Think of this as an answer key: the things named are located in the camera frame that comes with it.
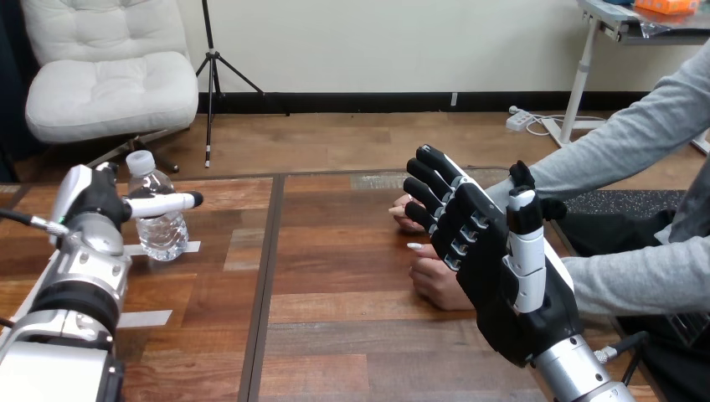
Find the tripod stand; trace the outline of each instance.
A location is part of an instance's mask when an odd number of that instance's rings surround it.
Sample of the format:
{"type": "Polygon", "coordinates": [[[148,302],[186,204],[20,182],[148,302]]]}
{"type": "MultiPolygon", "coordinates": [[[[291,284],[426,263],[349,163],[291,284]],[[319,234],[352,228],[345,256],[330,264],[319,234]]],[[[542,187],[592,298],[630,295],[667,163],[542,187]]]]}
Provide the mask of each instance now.
{"type": "MultiPolygon", "coordinates": [[[[227,66],[228,69],[232,70],[236,75],[239,76],[245,83],[249,84],[254,90],[256,90],[259,95],[265,100],[269,100],[269,97],[264,91],[262,91],[258,86],[246,78],[242,73],[240,73],[233,65],[231,65],[227,60],[219,54],[218,51],[214,50],[214,41],[212,40],[212,24],[209,22],[209,8],[207,5],[207,0],[202,0],[202,11],[204,14],[204,27],[207,30],[207,45],[209,46],[209,51],[204,56],[204,61],[200,65],[197,75],[202,73],[207,63],[209,63],[209,101],[208,101],[208,114],[207,114],[207,146],[205,148],[204,156],[204,166],[209,168],[209,153],[211,151],[212,143],[212,121],[214,120],[214,109],[213,101],[214,97],[217,96],[217,101],[224,98],[224,93],[219,88],[219,76],[217,75],[217,61],[221,61],[222,64],[227,66]]],[[[286,116],[291,114],[284,110],[284,108],[274,102],[278,110],[280,110],[286,116]]]]}

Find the black baseboard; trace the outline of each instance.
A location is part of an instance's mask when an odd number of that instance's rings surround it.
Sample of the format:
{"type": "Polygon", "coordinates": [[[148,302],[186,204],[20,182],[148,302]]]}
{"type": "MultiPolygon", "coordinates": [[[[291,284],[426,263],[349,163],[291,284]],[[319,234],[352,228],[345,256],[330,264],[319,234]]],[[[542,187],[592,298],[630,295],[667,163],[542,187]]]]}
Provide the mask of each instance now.
{"type": "MultiPolygon", "coordinates": [[[[647,92],[585,92],[581,111],[617,111],[647,92]]],[[[208,94],[200,93],[199,112],[207,113],[208,94]]],[[[456,106],[450,92],[420,93],[256,93],[230,92],[215,100],[215,113],[396,113],[420,111],[507,111],[512,105],[528,111],[564,111],[569,92],[460,92],[456,106]]]]}

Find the white tape strip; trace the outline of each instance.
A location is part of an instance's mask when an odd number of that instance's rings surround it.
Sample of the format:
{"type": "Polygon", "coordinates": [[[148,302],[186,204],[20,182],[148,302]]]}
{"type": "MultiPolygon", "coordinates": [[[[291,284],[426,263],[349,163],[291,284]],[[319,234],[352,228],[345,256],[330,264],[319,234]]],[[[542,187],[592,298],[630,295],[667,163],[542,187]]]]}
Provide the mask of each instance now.
{"type": "MultiPolygon", "coordinates": [[[[202,244],[201,241],[189,241],[188,242],[188,247],[185,249],[185,253],[197,253],[199,251],[199,247],[202,244]]],[[[131,257],[134,255],[145,255],[146,252],[143,251],[143,247],[141,245],[124,245],[123,250],[126,254],[130,255],[131,257]]]]}
{"type": "Polygon", "coordinates": [[[124,312],[118,320],[119,328],[161,327],[167,323],[172,310],[154,312],[124,312]]]}

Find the robotic hand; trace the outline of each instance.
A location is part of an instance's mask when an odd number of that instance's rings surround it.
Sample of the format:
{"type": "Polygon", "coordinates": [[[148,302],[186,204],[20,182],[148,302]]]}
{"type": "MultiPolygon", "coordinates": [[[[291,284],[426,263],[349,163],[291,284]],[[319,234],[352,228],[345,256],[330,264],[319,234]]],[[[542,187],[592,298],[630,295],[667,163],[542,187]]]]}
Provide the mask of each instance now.
{"type": "Polygon", "coordinates": [[[114,340],[131,257],[124,252],[121,224],[195,208],[203,197],[120,198],[117,168],[73,167],[49,221],[0,210],[5,218],[49,232],[58,250],[27,314],[8,324],[12,331],[4,343],[0,338],[0,389],[7,400],[122,400],[124,370],[114,357],[114,340]]]}
{"type": "Polygon", "coordinates": [[[404,191],[424,207],[409,203],[405,213],[428,230],[437,255],[457,272],[491,347],[519,367],[530,364],[555,401],[634,400],[581,337],[572,279],[544,238],[549,204],[535,194],[527,168],[512,167],[519,187],[506,213],[433,147],[420,147],[407,171],[413,177],[404,191]]]}

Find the gray carpet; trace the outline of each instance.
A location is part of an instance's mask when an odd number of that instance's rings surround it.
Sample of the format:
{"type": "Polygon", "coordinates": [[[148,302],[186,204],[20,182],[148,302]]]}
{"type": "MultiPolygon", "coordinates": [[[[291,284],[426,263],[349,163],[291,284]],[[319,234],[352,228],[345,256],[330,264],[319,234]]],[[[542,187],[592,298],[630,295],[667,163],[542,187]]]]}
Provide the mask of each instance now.
{"type": "Polygon", "coordinates": [[[565,202],[575,214],[626,214],[649,218],[662,209],[674,209],[685,191],[678,190],[597,190],[565,202]]]}

